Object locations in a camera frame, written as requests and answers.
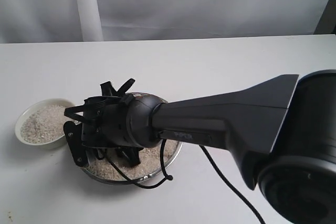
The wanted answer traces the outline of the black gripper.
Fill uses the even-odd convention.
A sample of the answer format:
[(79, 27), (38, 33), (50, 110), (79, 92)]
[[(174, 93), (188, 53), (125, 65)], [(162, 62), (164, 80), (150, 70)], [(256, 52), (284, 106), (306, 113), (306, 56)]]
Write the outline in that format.
[(67, 121), (64, 124), (64, 134), (74, 163), (87, 168), (95, 161), (90, 148), (116, 148), (118, 158), (122, 158), (128, 167), (141, 164), (139, 152), (142, 147), (136, 147), (131, 140), (127, 127), (127, 115), (133, 95), (123, 97), (96, 96), (85, 99), (83, 116), (88, 123), (75, 124)]

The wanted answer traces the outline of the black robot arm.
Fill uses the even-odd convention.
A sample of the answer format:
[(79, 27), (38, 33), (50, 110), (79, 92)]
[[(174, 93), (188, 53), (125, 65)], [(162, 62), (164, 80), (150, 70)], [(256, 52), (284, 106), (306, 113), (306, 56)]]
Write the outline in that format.
[(245, 90), (165, 103), (110, 82), (66, 108), (64, 133), (79, 167), (116, 149), (129, 165), (167, 140), (227, 150), (249, 189), (292, 223), (335, 223), (335, 71), (284, 74)]

